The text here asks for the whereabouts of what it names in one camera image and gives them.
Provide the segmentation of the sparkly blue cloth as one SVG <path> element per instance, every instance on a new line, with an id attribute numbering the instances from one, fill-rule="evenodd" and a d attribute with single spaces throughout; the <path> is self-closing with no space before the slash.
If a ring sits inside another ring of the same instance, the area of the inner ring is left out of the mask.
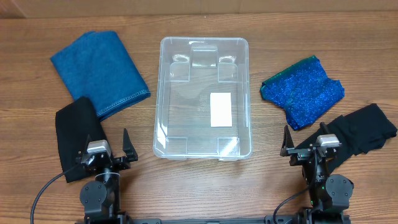
<path id="1" fill-rule="evenodd" d="M 339 80 L 328 78 L 316 56 L 305 58 L 262 82 L 260 93 L 285 111 L 295 131 L 313 124 L 345 97 Z"/>

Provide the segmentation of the teal blue towel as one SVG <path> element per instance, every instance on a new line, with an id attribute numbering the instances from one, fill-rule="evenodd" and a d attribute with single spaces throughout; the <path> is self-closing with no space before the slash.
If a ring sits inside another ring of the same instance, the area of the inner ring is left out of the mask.
<path id="1" fill-rule="evenodd" d="M 151 96 L 115 31 L 87 32 L 50 60 L 72 98 L 89 98 L 100 121 Z"/>

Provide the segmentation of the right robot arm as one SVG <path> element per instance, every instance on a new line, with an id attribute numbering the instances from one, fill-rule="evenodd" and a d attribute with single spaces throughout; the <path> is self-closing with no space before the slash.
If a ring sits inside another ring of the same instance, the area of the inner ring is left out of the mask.
<path id="1" fill-rule="evenodd" d="M 323 131 L 308 148 L 298 149 L 294 146 L 289 127 L 284 127 L 284 139 L 280 150 L 282 157 L 289 157 L 291 166 L 301 166 L 302 175 L 307 187 L 280 203 L 274 210 L 272 219 L 279 221 L 278 210 L 287 202 L 298 196 L 309 193 L 310 207 L 301 208 L 286 223 L 350 223 L 349 216 L 343 212 L 349 208 L 354 184 L 343 175 L 331 175 L 328 163 L 336 159 L 340 141 L 329 132 L 325 123 L 320 123 Z"/>

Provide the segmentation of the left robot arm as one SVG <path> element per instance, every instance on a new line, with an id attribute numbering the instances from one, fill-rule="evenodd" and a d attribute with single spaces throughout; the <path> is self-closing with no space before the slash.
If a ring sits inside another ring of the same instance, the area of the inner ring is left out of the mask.
<path id="1" fill-rule="evenodd" d="M 80 202 L 85 209 L 85 223 L 132 223 L 127 212 L 121 210 L 120 171 L 131 168 L 131 162 L 138 160 L 128 131 L 123 131 L 124 156 L 114 157 L 106 140 L 86 140 L 86 149 L 76 162 L 95 175 L 80 191 Z"/>

